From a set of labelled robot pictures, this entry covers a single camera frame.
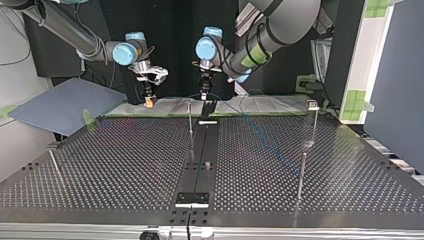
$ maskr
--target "vertical metal post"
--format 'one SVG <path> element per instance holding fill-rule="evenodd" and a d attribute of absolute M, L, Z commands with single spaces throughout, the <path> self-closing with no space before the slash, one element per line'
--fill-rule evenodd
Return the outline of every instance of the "vertical metal post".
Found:
<path fill-rule="evenodd" d="M 188 121 L 190 126 L 190 137 L 193 139 L 193 122 L 191 118 L 191 102 L 188 100 L 188 106 L 187 106 L 187 112 L 188 112 Z"/>
<path fill-rule="evenodd" d="M 52 161 L 53 161 L 54 168 L 55 168 L 57 171 L 60 171 L 60 170 L 59 170 L 59 166 L 57 165 L 56 158 L 55 158 L 55 156 L 54 156 L 53 150 L 50 150 L 50 149 L 49 149 L 49 153 L 50 153 L 50 157 L 51 157 L 51 159 L 52 159 Z"/>
<path fill-rule="evenodd" d="M 302 188 L 303 188 L 303 177 L 305 175 L 305 167 L 306 167 L 306 157 L 307 153 L 302 154 L 302 159 L 300 162 L 300 176 L 299 176 L 299 188 L 297 191 L 297 200 L 300 201 L 302 199 Z"/>
<path fill-rule="evenodd" d="M 319 109 L 315 110 L 314 133 L 315 133 L 315 130 L 317 129 L 318 112 L 319 112 Z"/>

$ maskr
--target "black cable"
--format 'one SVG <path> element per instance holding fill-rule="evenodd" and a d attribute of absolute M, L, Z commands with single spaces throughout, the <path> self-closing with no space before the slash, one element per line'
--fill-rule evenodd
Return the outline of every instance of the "black cable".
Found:
<path fill-rule="evenodd" d="M 320 13 L 321 13 L 321 6 L 320 6 L 319 11 L 318 11 L 317 21 L 316 21 L 316 24 L 315 24 L 315 29 L 318 29 L 318 23 L 319 23 L 319 15 L 320 15 Z M 314 46 L 315 46 L 315 56 L 316 56 L 315 66 L 317 67 L 317 72 L 318 72 L 317 79 L 321 83 L 322 88 L 324 89 L 324 93 L 327 96 L 328 101 L 330 102 L 330 104 L 332 104 L 333 106 L 335 106 L 334 103 L 333 103 L 333 101 L 331 101 L 330 96 L 328 95 L 328 92 L 327 92 L 327 89 L 325 88 L 325 84 L 323 82 L 323 79 L 321 79 L 321 69 L 320 69 L 319 64 L 318 64 L 318 51 L 317 51 L 317 40 L 316 39 L 314 39 Z M 339 113 L 337 113 L 336 109 L 334 109 L 334 112 L 336 113 L 337 117 L 340 118 L 340 115 L 339 115 Z"/>
<path fill-rule="evenodd" d="M 265 54 L 265 56 L 266 56 L 266 58 L 267 58 L 267 62 L 265 62 L 265 63 L 263 63 L 263 64 L 261 64 L 261 63 L 258 63 L 254 58 L 253 58 L 253 56 L 251 55 L 251 53 L 250 53 L 250 50 L 249 50 L 249 37 L 250 37 L 250 32 L 251 32 L 251 30 L 252 30 L 252 28 L 253 28 L 253 26 L 255 25 L 255 23 L 256 23 L 256 21 L 259 19 L 259 17 L 261 16 L 261 14 L 258 14 L 256 17 L 255 17 L 255 19 L 252 21 L 252 23 L 250 24 L 250 26 L 249 26 L 249 29 L 248 29 L 248 31 L 247 31 L 247 33 L 246 33 L 246 36 L 245 36 L 245 48 L 246 48 L 246 52 L 247 52 L 247 55 L 249 56 L 249 59 L 253 62 L 253 63 L 255 63 L 256 65 L 257 65 L 257 67 L 256 68 L 254 68 L 250 73 L 241 73 L 241 72 L 238 72 L 238 71 L 236 71 L 234 68 L 233 68 L 233 66 L 228 62 L 228 60 L 227 60 L 227 58 L 228 58 L 228 56 L 231 54 L 231 52 L 229 52 L 229 54 L 227 55 L 226 54 L 226 51 L 227 51 L 227 49 L 226 48 L 224 48 L 224 50 L 223 50 L 223 53 L 221 52 L 221 50 L 220 50 L 220 48 L 218 47 L 218 44 L 217 44 L 217 42 L 215 41 L 215 39 L 213 39 L 211 36 L 206 36 L 206 37 L 208 37 L 209 39 L 211 39 L 211 41 L 213 42 L 213 44 L 215 45 L 215 47 L 216 47 L 216 49 L 218 50 L 218 57 L 219 57 L 219 62 L 220 62 L 220 64 L 219 64 L 219 66 L 218 66 L 218 68 L 220 68 L 221 69 L 221 71 L 222 72 L 224 72 L 224 70 L 222 69 L 222 66 L 225 64 L 233 73 L 235 73 L 235 74 L 237 74 L 237 75 L 240 75 L 240 76 L 250 76 L 250 75 L 252 75 L 254 72 L 256 72 L 261 66 L 263 66 L 263 65 L 265 65 L 265 64 L 267 64 L 268 62 L 269 62 L 269 60 L 271 59 L 271 56 L 268 54 L 268 52 L 266 51 L 266 49 L 265 49 L 265 47 L 263 46 L 263 44 L 262 44 L 262 41 L 260 40 L 260 30 L 261 30 L 261 28 L 264 26 L 264 24 L 263 23 L 261 23 L 261 24 L 259 24 L 258 25 L 258 27 L 257 27 L 257 30 L 256 30 L 256 38 L 257 38 L 257 40 L 258 40 L 258 44 L 259 44 L 259 47 L 261 48 L 261 51 Z"/>
<path fill-rule="evenodd" d="M 246 37 L 244 38 L 244 47 L 246 49 L 247 55 L 249 56 L 250 60 L 256 64 L 257 66 L 263 66 L 265 64 L 268 63 L 268 60 L 270 59 L 269 54 L 267 53 L 265 47 L 262 45 L 262 41 L 259 40 L 258 44 L 259 47 L 261 48 L 261 51 L 265 54 L 265 56 L 267 57 L 267 61 L 265 63 L 259 63 L 258 61 L 256 61 L 256 59 L 253 58 L 252 54 L 250 53 L 250 49 L 249 49 L 249 38 L 250 38 L 250 31 L 252 31 L 253 26 L 255 25 L 256 21 L 259 19 L 259 17 L 261 16 L 261 14 L 258 14 L 255 19 L 253 19 L 252 23 L 250 24 L 249 29 L 247 30 L 246 33 Z M 260 34 L 260 29 L 262 26 L 264 26 L 265 24 L 261 23 L 258 25 L 258 27 L 256 28 L 256 38 L 260 39 L 261 38 L 261 34 Z"/>
<path fill-rule="evenodd" d="M 261 51 L 265 54 L 265 57 L 266 57 L 266 62 L 262 65 L 267 64 L 271 60 L 271 55 L 269 55 L 268 52 L 266 51 L 266 49 L 265 49 L 265 47 L 262 43 L 262 39 L 261 39 L 260 32 L 261 32 L 262 27 L 264 27 L 264 26 L 265 26 L 265 23 L 260 23 L 258 25 L 258 27 L 256 28 L 256 41 L 258 42 L 258 45 L 261 48 Z"/>
<path fill-rule="evenodd" d="M 106 81 L 106 79 L 103 77 L 103 75 L 101 74 L 101 73 L 99 73 L 96 69 L 94 69 L 93 67 L 91 67 L 91 66 L 89 66 L 88 64 L 86 64 L 85 65 L 86 67 L 87 67 L 87 70 L 94 76 L 94 74 L 93 74 L 93 72 L 91 71 L 91 70 L 93 70 L 97 75 L 99 75 L 101 78 L 102 78 L 102 80 L 103 80 L 103 83 L 100 83 L 100 81 L 99 81 L 99 83 L 100 83 L 100 85 L 103 85 L 104 87 L 107 87 L 107 81 Z"/>
<path fill-rule="evenodd" d="M 188 214 L 188 219 L 187 219 L 187 226 L 186 226 L 186 230 L 187 230 L 187 240 L 191 240 L 191 233 L 190 233 L 190 220 L 191 220 L 191 210 L 193 209 L 193 207 L 190 208 L 190 212 Z"/>

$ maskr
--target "green tape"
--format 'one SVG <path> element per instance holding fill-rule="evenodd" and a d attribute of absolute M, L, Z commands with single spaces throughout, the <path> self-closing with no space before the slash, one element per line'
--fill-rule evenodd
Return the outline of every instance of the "green tape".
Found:
<path fill-rule="evenodd" d="M 365 91 L 349 90 L 341 119 L 359 121 L 362 111 L 365 110 Z"/>
<path fill-rule="evenodd" d="M 265 64 L 268 61 L 266 54 L 262 51 L 259 45 L 256 45 L 256 47 L 250 50 L 250 55 L 252 55 L 252 58 L 260 64 Z M 256 66 L 256 64 L 252 61 L 252 59 L 250 59 L 249 55 L 247 55 L 243 59 L 241 64 L 247 68 L 252 68 Z"/>
<path fill-rule="evenodd" d="M 390 0 L 368 0 L 365 18 L 385 17 Z"/>
<path fill-rule="evenodd" d="M 82 116 L 86 125 L 92 125 L 95 122 L 95 120 L 91 118 L 90 112 L 87 109 L 84 109 Z"/>
<path fill-rule="evenodd" d="M 325 99 L 324 104 L 322 104 L 322 110 L 324 112 L 327 112 L 328 105 L 330 104 L 330 101 L 328 99 Z"/>
<path fill-rule="evenodd" d="M 10 114 L 13 110 L 15 110 L 17 107 L 18 107 L 18 106 L 16 106 L 16 105 L 10 105 L 10 106 L 6 106 L 6 107 L 4 107 L 4 108 L 0 109 L 1 116 L 2 116 L 3 118 L 8 118 L 8 117 L 9 117 L 9 114 Z"/>

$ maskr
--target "white wall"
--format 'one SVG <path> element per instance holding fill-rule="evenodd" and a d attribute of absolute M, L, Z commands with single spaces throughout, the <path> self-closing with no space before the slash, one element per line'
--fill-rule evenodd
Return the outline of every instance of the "white wall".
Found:
<path fill-rule="evenodd" d="M 25 34 L 19 18 L 5 11 Z M 27 40 L 7 24 L 0 12 L 0 108 L 22 104 L 48 90 L 47 80 L 37 77 L 32 56 L 18 64 L 1 66 L 24 58 L 28 49 Z M 42 155 L 52 141 L 52 133 L 0 116 L 0 181 Z"/>

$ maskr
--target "metal stand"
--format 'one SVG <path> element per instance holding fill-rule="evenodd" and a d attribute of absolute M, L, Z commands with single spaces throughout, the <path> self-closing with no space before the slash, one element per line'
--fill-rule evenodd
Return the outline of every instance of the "metal stand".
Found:
<path fill-rule="evenodd" d="M 302 159 L 300 160 L 300 175 L 299 175 L 299 188 L 297 190 L 297 200 L 300 201 L 302 199 L 302 188 L 303 188 L 303 176 L 305 175 L 305 167 L 306 167 L 306 157 L 307 153 L 302 154 Z"/>
<path fill-rule="evenodd" d="M 50 158 L 52 159 L 54 168 L 56 171 L 60 172 L 59 165 L 57 164 L 56 157 L 54 156 L 54 151 L 59 150 L 63 145 L 63 142 L 52 142 L 47 146 L 47 151 L 50 154 Z"/>

